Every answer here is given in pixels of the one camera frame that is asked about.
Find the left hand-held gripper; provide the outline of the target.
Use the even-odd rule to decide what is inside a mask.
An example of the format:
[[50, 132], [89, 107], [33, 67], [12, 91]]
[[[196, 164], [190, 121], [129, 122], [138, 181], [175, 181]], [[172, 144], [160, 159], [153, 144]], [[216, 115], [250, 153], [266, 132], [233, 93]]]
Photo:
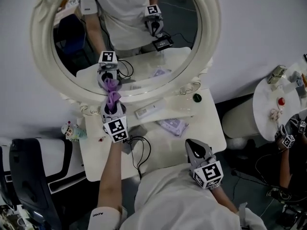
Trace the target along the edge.
[[104, 130], [110, 136], [113, 143], [124, 141], [128, 138], [126, 107], [119, 102], [119, 112], [122, 117], [108, 116], [108, 106], [106, 101], [103, 101], [100, 106], [100, 115], [105, 119]]

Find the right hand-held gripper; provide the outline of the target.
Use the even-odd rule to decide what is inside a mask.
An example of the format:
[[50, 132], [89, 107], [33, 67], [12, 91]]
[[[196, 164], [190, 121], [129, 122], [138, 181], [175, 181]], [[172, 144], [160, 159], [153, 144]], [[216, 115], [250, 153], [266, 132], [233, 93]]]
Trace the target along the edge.
[[221, 186], [224, 173], [211, 147], [200, 140], [186, 139], [185, 148], [191, 163], [191, 176], [202, 189]]

